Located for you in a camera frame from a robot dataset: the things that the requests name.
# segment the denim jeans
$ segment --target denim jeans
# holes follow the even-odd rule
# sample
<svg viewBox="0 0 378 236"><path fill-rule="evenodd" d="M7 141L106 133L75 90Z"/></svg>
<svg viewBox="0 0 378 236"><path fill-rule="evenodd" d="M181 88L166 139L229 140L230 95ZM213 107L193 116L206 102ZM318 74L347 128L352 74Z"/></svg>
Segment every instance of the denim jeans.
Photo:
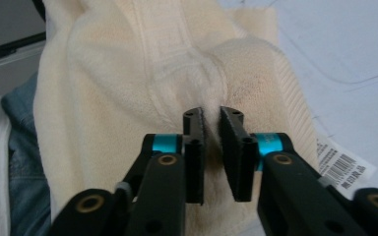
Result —
<svg viewBox="0 0 378 236"><path fill-rule="evenodd" d="M11 235L46 235L51 224L50 191L45 178L32 115L36 74L6 94L2 108L12 130L9 138Z"/></svg>

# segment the terry cloth towel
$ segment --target terry cloth towel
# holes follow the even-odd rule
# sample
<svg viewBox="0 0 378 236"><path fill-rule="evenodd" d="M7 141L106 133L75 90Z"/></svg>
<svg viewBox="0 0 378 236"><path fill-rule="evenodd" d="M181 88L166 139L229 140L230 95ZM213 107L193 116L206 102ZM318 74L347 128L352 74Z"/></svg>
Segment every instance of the terry cloth towel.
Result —
<svg viewBox="0 0 378 236"><path fill-rule="evenodd" d="M220 106L250 132L285 132L316 166L309 112L271 10L226 13L212 0L48 0L34 118L53 216L88 188L113 190L145 134L182 133L203 107L212 130L206 202L187 206L187 235L234 235L253 218L235 203L220 161Z"/></svg>

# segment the white towel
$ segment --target white towel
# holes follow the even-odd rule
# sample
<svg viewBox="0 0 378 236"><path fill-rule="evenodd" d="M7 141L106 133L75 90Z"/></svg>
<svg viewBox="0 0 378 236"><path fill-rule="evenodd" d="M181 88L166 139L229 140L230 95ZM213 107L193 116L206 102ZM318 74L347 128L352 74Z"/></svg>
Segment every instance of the white towel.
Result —
<svg viewBox="0 0 378 236"><path fill-rule="evenodd" d="M309 112L275 43L271 10L226 13L212 0L48 0L34 117L53 214L88 188L113 190L147 133L182 133L202 106L217 133L221 105L248 132L285 132L316 166ZM212 135L206 203L188 206L188 235L234 235L256 215L232 199Z"/></svg>

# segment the black object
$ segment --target black object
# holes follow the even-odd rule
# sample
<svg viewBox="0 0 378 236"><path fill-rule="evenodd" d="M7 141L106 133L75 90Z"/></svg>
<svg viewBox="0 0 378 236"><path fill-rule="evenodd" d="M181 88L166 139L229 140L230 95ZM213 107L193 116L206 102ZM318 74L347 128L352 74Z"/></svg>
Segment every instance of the black object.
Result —
<svg viewBox="0 0 378 236"><path fill-rule="evenodd" d="M45 41L45 32L41 32L32 36L28 36L19 40L0 45L0 58L6 57L17 52L18 48L28 46L30 44Z"/></svg>
<svg viewBox="0 0 378 236"><path fill-rule="evenodd" d="M256 167L257 140L242 127L244 115L235 109L220 109L222 161L226 178L237 202L250 202Z"/></svg>
<svg viewBox="0 0 378 236"><path fill-rule="evenodd" d="M185 203L204 201L202 109L185 112L183 123L183 135L146 135L115 193L92 189L78 194L49 235L183 235Z"/></svg>
<svg viewBox="0 0 378 236"><path fill-rule="evenodd" d="M378 189L359 190L348 201L322 184L286 134L249 135L240 111L222 107L220 115L224 169L236 201L251 200L254 170L263 161L257 211L267 235L378 235ZM185 203L203 202L205 129L196 108L184 114L183 136L146 135L115 193L80 193L50 235L183 235Z"/></svg>
<svg viewBox="0 0 378 236"><path fill-rule="evenodd" d="M45 6L42 0L32 0L35 9L38 11L39 16L45 21Z"/></svg>

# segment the barcode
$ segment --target barcode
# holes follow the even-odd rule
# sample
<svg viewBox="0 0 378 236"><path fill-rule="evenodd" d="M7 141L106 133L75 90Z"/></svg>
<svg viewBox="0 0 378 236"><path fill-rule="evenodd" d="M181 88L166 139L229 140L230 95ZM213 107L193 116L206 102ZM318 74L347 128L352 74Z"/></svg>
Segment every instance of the barcode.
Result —
<svg viewBox="0 0 378 236"><path fill-rule="evenodd" d="M326 145L326 144L317 143L317 154L318 154L318 156L321 155L321 153L324 152L324 150L327 147L328 147L328 145Z"/></svg>
<svg viewBox="0 0 378 236"><path fill-rule="evenodd" d="M337 187L351 169L355 166L355 160L342 154L333 166L327 171L325 177L329 178Z"/></svg>

